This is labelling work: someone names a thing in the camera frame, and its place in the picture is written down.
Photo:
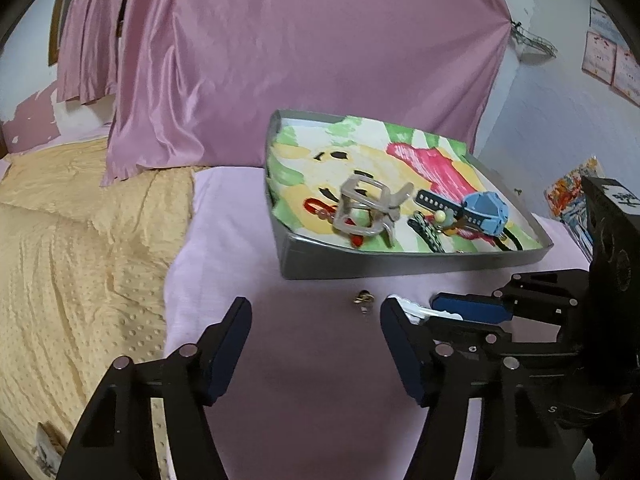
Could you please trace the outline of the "white scalloped hair clip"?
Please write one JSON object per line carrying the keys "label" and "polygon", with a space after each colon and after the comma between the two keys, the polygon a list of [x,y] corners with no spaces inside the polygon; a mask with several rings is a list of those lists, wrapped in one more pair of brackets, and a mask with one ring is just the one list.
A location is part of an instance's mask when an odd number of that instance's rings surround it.
{"label": "white scalloped hair clip", "polygon": [[448,320],[462,321],[463,316],[459,313],[452,313],[448,311],[435,310],[428,307],[423,307],[416,302],[402,298],[401,296],[392,295],[404,311],[405,316],[413,325],[420,325],[428,321],[430,318],[448,318]]}

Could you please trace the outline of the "black green patterned hair clip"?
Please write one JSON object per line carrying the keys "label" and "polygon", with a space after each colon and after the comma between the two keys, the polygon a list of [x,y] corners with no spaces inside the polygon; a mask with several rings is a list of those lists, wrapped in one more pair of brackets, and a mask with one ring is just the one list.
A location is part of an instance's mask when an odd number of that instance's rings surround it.
{"label": "black green patterned hair clip", "polygon": [[415,211],[408,219],[407,224],[416,232],[416,235],[427,244],[431,252],[436,254],[443,254],[445,252],[444,246],[439,238],[439,230],[427,220],[424,214],[420,211]]}

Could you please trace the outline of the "light blue kids smartwatch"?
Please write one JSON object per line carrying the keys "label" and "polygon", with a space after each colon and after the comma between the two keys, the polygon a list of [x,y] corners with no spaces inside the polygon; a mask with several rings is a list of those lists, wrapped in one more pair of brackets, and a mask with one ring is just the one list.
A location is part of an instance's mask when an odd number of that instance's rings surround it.
{"label": "light blue kids smartwatch", "polygon": [[442,217],[442,224],[457,223],[487,236],[501,236],[509,220],[509,207],[496,192],[474,192],[456,203],[432,191],[419,190],[414,202],[430,210],[436,222]]}

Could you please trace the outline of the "gold red stud earring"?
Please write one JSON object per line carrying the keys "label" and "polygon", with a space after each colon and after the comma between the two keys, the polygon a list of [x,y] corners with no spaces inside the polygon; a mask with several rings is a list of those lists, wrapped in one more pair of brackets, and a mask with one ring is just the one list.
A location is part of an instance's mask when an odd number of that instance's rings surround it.
{"label": "gold red stud earring", "polygon": [[352,302],[356,304],[362,314],[367,315],[374,306],[375,296],[367,289],[361,289]]}

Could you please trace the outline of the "beige claw hair clip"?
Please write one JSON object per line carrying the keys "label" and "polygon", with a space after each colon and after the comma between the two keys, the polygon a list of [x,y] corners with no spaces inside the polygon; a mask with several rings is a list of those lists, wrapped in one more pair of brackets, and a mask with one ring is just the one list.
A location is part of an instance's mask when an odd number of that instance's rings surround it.
{"label": "beige claw hair clip", "polygon": [[386,245],[392,248],[401,206],[411,197],[413,190],[411,182],[393,192],[375,178],[352,174],[340,187],[332,228],[348,236],[384,236]]}

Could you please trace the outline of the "stack of books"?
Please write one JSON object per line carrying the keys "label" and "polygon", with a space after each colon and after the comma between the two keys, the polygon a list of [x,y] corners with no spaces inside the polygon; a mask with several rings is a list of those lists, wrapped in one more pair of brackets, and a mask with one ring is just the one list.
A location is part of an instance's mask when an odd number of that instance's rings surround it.
{"label": "stack of books", "polygon": [[603,178],[600,162],[589,157],[544,190],[544,198],[552,217],[565,226],[568,234],[588,261],[592,260],[593,241],[588,232],[586,196],[582,190],[582,177]]}

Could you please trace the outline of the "pink table cloth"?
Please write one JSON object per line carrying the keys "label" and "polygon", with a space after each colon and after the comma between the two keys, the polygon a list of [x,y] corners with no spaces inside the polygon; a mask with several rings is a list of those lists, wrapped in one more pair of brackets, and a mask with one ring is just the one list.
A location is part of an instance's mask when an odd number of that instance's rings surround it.
{"label": "pink table cloth", "polygon": [[487,295],[510,269],[341,281],[280,273],[259,168],[194,174],[193,217],[165,280],[174,351],[219,322],[236,297],[253,322],[228,391],[207,413],[232,479],[399,479],[425,411],[409,398],[360,292],[427,304],[438,292]]}

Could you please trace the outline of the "yellow bed cover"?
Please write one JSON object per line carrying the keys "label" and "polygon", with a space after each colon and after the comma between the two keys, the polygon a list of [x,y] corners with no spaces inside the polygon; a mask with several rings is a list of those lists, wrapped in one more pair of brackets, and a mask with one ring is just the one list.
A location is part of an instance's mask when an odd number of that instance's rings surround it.
{"label": "yellow bed cover", "polygon": [[158,359],[164,281],[186,236],[189,168],[104,185],[102,139],[6,156],[1,180],[1,432],[27,473],[65,443],[111,362]]}

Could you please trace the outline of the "large pink curtain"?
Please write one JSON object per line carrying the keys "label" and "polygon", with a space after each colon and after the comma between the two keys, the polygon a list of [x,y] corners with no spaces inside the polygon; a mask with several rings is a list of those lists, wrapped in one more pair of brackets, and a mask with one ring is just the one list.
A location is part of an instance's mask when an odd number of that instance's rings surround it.
{"label": "large pink curtain", "polygon": [[128,0],[103,181],[259,166],[277,110],[472,143],[510,29],[506,0]]}

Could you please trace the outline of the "tied pink window curtain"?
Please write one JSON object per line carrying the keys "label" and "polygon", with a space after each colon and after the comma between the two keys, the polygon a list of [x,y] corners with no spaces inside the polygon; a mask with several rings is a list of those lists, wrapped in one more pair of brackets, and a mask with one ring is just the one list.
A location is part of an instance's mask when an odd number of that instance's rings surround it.
{"label": "tied pink window curtain", "polygon": [[58,100],[91,103],[116,91],[126,0],[72,0],[58,49]]}

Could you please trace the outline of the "wall certificates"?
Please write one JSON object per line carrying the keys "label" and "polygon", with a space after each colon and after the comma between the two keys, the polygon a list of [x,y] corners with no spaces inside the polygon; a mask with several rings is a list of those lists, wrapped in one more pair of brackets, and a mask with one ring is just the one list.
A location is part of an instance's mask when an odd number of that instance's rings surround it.
{"label": "wall certificates", "polygon": [[639,63],[612,18],[594,0],[589,7],[582,71],[639,106]]}

